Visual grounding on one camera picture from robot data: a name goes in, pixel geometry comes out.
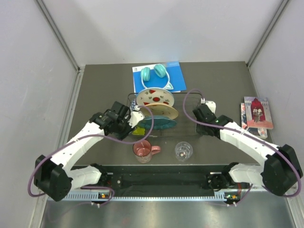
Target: book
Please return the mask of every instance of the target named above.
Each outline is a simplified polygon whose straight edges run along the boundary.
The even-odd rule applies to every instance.
[[[254,127],[248,127],[247,126],[247,117],[246,117],[246,110],[245,110],[245,104],[241,103],[241,122],[242,122],[242,128],[247,130],[249,133],[253,134],[256,137],[259,137],[261,139],[267,138],[267,129],[266,128],[254,128]]]
[[[245,96],[244,100],[248,127],[273,129],[267,98]]]
[[[170,85],[167,89],[170,92],[180,92],[183,90],[186,90],[186,83],[184,80],[184,76],[182,74],[180,63],[179,62],[168,62],[168,63],[162,63],[170,75]],[[134,85],[134,92],[139,93],[144,89],[142,85],[142,79],[141,79],[141,70],[145,67],[150,68],[151,74],[150,74],[150,80],[148,82],[144,82],[147,88],[163,88],[167,82],[168,78],[165,76],[163,78],[160,78],[156,75],[154,71],[154,66],[156,64],[151,65],[145,65],[145,66],[135,66],[132,67],[133,72],[133,85]]]

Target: cable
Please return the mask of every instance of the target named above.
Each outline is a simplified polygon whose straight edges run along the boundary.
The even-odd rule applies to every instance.
[[[242,185],[240,183],[237,183],[237,193],[239,196],[241,196],[242,193]]]
[[[128,117],[127,117],[127,122],[131,119],[131,109],[128,108]]]
[[[101,135],[101,134],[89,134],[89,135],[85,135],[85,136],[82,136],[78,139],[78,141],[82,140],[82,139],[85,139],[85,138],[89,138],[89,137],[101,137],[101,138],[105,138],[105,139],[109,139],[109,140],[112,140],[114,142],[118,142],[118,143],[122,143],[122,144],[127,144],[127,145],[132,145],[132,144],[135,144],[135,143],[140,143],[142,141],[144,141],[146,138],[148,138],[148,136],[150,135],[150,133],[152,132],[153,130],[153,126],[154,126],[154,118],[153,118],[153,113],[151,112],[151,110],[149,108],[147,108],[146,106],[139,106],[139,108],[145,108],[148,110],[148,112],[150,113],[151,115],[151,119],[152,119],[152,123],[151,123],[151,128],[150,130],[148,131],[148,133],[140,140],[138,141],[135,141],[135,142],[124,142],[124,141],[120,141],[118,139],[115,139],[115,138],[112,138],[110,136],[106,136],[106,135]],[[58,148],[57,150],[55,150],[54,152],[50,153],[48,156],[46,156],[34,169],[34,171],[32,172],[30,178],[29,178],[29,182],[28,182],[28,194],[31,196],[31,197],[39,197],[39,196],[43,196],[45,195],[45,193],[41,193],[41,194],[33,194],[30,187],[31,187],[31,184],[32,184],[32,181],[34,179],[34,176],[36,174],[36,172],[38,171],[38,169],[43,165],[43,163],[45,163],[48,159],[50,159],[54,154],[58,153],[59,151],[63,150],[64,148],[74,144],[75,141],[71,141],[67,144],[65,144],[64,146]]]
[[[103,202],[103,203],[100,203],[98,208],[100,206],[104,206],[106,204],[108,204],[110,202],[110,200],[114,197],[115,195],[115,191],[109,187],[99,187],[99,186],[83,186],[81,187],[82,189],[101,189],[101,190],[110,190],[112,193],[110,194],[110,197],[107,201]],[[50,211],[49,211],[49,207],[47,208],[47,218],[49,220],[50,223],[56,223],[58,222],[63,216],[65,216],[67,213],[69,213],[71,210],[81,206],[81,205],[85,205],[85,204],[91,204],[92,205],[92,202],[81,202],[81,203],[78,203],[74,206],[72,206],[70,209],[66,210],[64,213],[62,213],[57,219],[53,220],[51,219],[50,217]]]
[[[234,204],[216,204],[216,203],[209,203],[209,204],[212,204],[212,205],[216,205],[216,206],[223,206],[223,207],[229,207],[229,206],[237,206],[240,202],[242,202],[248,195],[248,193],[250,192],[250,190],[252,189],[252,186],[253,184],[250,185],[249,189],[247,190],[247,192],[245,193],[245,195],[239,200],[239,202],[236,202]]]
[[[203,126],[207,126],[207,127],[215,127],[215,128],[219,128],[219,129],[224,129],[224,130],[229,130],[229,131],[233,131],[233,132],[236,132],[236,133],[242,133],[241,131],[238,131],[236,129],[233,129],[233,128],[229,128],[229,127],[224,127],[224,126],[218,126],[218,125],[214,125],[214,124],[209,124],[209,123],[203,123],[203,122],[199,122],[195,119],[193,119],[191,116],[189,116],[189,114],[186,112],[186,108],[185,108],[185,104],[186,104],[186,100],[189,96],[189,94],[193,91],[197,91],[200,93],[201,97],[203,99],[204,96],[203,96],[203,93],[199,90],[199,89],[192,89],[190,90],[184,97],[184,100],[183,100],[183,103],[182,103],[182,109],[185,113],[185,115],[187,116],[188,119],[190,119],[191,121],[197,123],[197,124],[200,124],[200,125],[203,125]],[[291,168],[291,170],[294,172],[295,176],[296,176],[296,179],[297,179],[297,182],[298,182],[298,189],[295,193],[291,194],[291,195],[283,195],[283,197],[295,197],[297,195],[299,195],[299,193],[301,192],[301,188],[302,188],[302,184],[301,184],[301,179],[300,179],[300,175],[298,174],[297,170],[295,169],[295,167],[292,165],[292,163],[278,150],[276,150],[275,148],[273,148],[272,146],[268,145],[266,142],[262,141],[262,140],[259,140],[255,137],[253,137],[252,135],[250,134],[244,134],[246,137],[248,137],[249,139],[252,139],[258,143],[261,143],[262,145],[268,147],[269,149],[273,150],[275,153],[277,153],[288,165],[289,167]]]

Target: glass cup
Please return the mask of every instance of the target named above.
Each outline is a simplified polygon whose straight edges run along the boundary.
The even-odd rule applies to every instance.
[[[186,161],[193,154],[192,146],[187,142],[179,142],[175,146],[175,156],[179,161]]]
[[[136,159],[140,163],[147,163],[151,160],[152,156],[159,153],[161,148],[159,146],[151,146],[151,144],[144,140],[133,145],[133,152]]]

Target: blue book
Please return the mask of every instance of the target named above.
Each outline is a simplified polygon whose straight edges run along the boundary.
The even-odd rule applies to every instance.
[[[167,72],[170,75],[170,84],[165,89],[167,89],[170,92],[180,92],[186,90],[187,89],[186,83],[181,72],[180,63],[176,61],[176,62],[169,62],[162,64],[166,67]],[[141,79],[141,70],[145,67],[149,67],[151,69],[150,80],[148,82],[144,82],[147,88],[150,87],[163,88],[167,84],[168,78],[166,76],[160,78],[156,75],[153,69],[155,65],[156,64],[132,67],[135,93],[139,93],[140,91],[144,90]]]

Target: teal plate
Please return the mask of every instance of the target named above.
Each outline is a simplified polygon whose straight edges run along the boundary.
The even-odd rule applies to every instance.
[[[137,126],[144,129],[150,129],[152,124],[152,118],[150,116],[145,117],[142,121],[138,123]],[[177,124],[175,120],[172,120],[166,116],[156,115],[154,116],[154,130],[164,130],[172,128]]]

